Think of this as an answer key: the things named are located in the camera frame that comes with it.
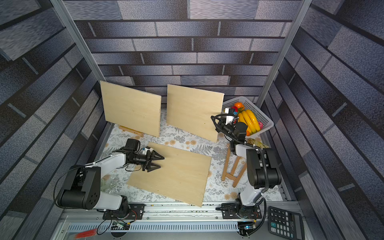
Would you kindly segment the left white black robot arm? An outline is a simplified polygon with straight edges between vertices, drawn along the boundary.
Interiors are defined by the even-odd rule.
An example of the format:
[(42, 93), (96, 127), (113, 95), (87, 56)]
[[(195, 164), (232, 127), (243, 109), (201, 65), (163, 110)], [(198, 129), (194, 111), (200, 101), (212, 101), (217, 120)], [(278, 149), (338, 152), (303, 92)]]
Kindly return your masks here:
[(116, 169), (129, 165), (140, 166), (141, 171), (152, 172), (161, 166), (155, 161), (165, 157), (151, 147), (141, 148), (141, 142), (128, 139), (126, 145), (113, 151), (106, 158), (86, 165), (74, 165), (67, 171), (62, 188), (53, 193), (57, 207), (104, 212), (104, 220), (124, 220), (131, 213), (127, 197), (105, 193), (101, 179)]

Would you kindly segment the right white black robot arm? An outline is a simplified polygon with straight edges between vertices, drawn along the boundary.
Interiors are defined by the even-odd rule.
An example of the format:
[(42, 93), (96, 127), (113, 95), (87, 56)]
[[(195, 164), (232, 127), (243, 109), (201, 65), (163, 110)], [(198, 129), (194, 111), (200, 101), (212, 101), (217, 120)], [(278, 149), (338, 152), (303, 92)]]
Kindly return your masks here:
[(271, 148), (262, 148), (246, 141), (245, 123), (227, 121), (227, 118), (236, 119), (234, 114), (219, 114), (211, 116), (215, 129), (231, 138), (229, 150), (237, 157), (246, 159), (248, 184), (238, 194), (233, 204), (217, 207), (217, 211), (237, 215), (239, 218), (256, 216), (258, 206), (266, 203), (263, 197), (269, 189), (281, 184), (282, 175), (278, 169), (278, 156)]

